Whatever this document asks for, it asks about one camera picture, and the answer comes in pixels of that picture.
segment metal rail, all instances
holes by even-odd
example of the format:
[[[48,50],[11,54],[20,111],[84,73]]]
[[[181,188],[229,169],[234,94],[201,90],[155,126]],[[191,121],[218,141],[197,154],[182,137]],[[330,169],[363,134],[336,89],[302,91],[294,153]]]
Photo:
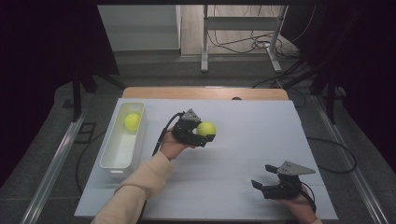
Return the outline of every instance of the metal rail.
[[[82,121],[85,119],[87,115],[88,105],[92,99],[92,94],[87,93],[83,99],[81,114],[79,118],[75,122],[71,122],[69,128],[64,135],[64,139],[59,145],[55,156],[53,157],[47,172],[44,174],[43,179],[41,180],[40,185],[35,191],[35,196],[30,202],[28,208],[26,209],[25,214],[22,217],[21,224],[23,223],[36,223],[38,217],[43,210],[43,207],[50,195],[50,192],[55,184],[56,179],[58,178],[59,173],[62,170],[64,165],[64,160],[66,159],[71,146],[78,134],[78,130],[82,124]]]
[[[314,103],[317,106],[318,112],[321,115],[324,124],[326,125],[326,128],[328,129],[330,135],[332,136],[332,140],[342,144],[346,145],[343,137],[341,136],[340,132],[338,131],[338,128],[335,124],[332,124],[332,122],[329,120],[329,118],[326,115],[326,107],[323,104],[323,102],[318,98],[318,96],[313,96]],[[344,150],[340,150],[340,155],[341,158],[344,162],[344,164],[348,167],[351,168],[353,161],[350,158],[348,154]],[[367,181],[364,179],[364,176],[361,174],[361,170],[359,167],[355,169],[354,172],[350,173],[353,182],[355,183],[355,186],[363,198],[363,201],[365,205],[367,206],[367,209],[370,213],[370,215],[373,218],[373,221],[376,224],[388,224],[389,221],[382,210],[381,205],[378,202],[378,199],[375,197],[373,190],[370,188],[369,184]]]

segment gray floor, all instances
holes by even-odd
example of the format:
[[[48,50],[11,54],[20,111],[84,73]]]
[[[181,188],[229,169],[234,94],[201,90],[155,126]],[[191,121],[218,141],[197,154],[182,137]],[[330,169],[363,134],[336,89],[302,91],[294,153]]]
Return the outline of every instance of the gray floor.
[[[121,76],[114,77],[127,86],[224,86],[251,87],[257,81],[274,77],[266,55],[249,57],[211,56],[209,72],[199,71],[199,57],[176,55],[134,56],[117,53]],[[282,60],[288,68],[294,61]],[[93,136],[106,130],[117,99],[122,90],[95,77],[98,91],[93,95],[85,123],[95,122]],[[310,80],[306,80],[288,91],[300,115],[305,134],[311,137],[331,139],[315,98],[309,94]],[[268,84],[258,88],[268,88]],[[19,223],[35,191],[60,145],[73,117],[73,109],[64,107],[64,102],[72,98],[70,84],[59,88],[55,94],[55,104],[34,142],[29,147],[12,176],[0,190],[1,223]],[[384,159],[369,139],[348,116],[339,100],[335,105],[336,128],[358,160],[363,174],[375,197],[381,205],[389,223],[396,223],[396,175],[389,169]],[[77,140],[87,136],[79,135]],[[89,219],[74,217],[80,197],[77,181],[83,187],[90,174],[103,136],[90,145],[74,144],[64,162],[64,167],[56,180],[37,223],[90,223]],[[333,145],[309,141],[318,164],[344,169],[339,149]],[[365,201],[355,186],[351,175],[334,175],[320,171],[328,188],[339,220],[325,223],[374,223]]]

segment table leg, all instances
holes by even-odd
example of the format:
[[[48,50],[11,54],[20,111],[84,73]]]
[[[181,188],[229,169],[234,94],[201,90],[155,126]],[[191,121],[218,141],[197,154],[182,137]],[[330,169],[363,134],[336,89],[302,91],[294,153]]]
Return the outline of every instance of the table leg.
[[[204,5],[204,43],[201,52],[201,72],[208,70],[208,45],[207,45],[207,5]]]
[[[277,37],[279,36],[280,27],[282,26],[283,20],[285,19],[285,13],[286,13],[286,6],[281,6],[279,15],[277,16],[276,27],[274,29],[271,42],[270,44],[266,45],[268,56],[270,57],[271,63],[276,73],[282,72],[282,68],[280,67],[279,61],[277,60],[276,57],[275,47],[276,47]]]
[[[79,86],[78,72],[73,74],[73,105],[74,105],[74,116],[73,122],[76,122],[81,114],[81,91]]]

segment yellow tennis ball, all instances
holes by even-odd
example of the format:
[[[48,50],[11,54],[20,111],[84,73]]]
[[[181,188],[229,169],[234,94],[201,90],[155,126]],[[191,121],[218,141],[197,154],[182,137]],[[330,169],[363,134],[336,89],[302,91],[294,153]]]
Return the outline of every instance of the yellow tennis ball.
[[[208,134],[216,134],[216,126],[209,122],[201,122],[197,127],[197,134],[206,137]]]
[[[140,116],[138,114],[129,114],[124,121],[125,128],[131,132],[134,132],[137,130],[137,127],[139,126],[139,122],[140,122]]]

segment sweater sleeve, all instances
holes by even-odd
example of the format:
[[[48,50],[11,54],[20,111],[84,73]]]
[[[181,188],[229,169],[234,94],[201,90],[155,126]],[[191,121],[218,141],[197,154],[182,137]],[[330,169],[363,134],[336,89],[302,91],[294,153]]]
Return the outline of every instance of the sweater sleeve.
[[[323,224],[320,219],[317,219],[316,221],[314,221],[312,224]]]
[[[174,168],[161,151],[158,151],[120,183],[92,224],[136,223],[146,199],[161,192]]]

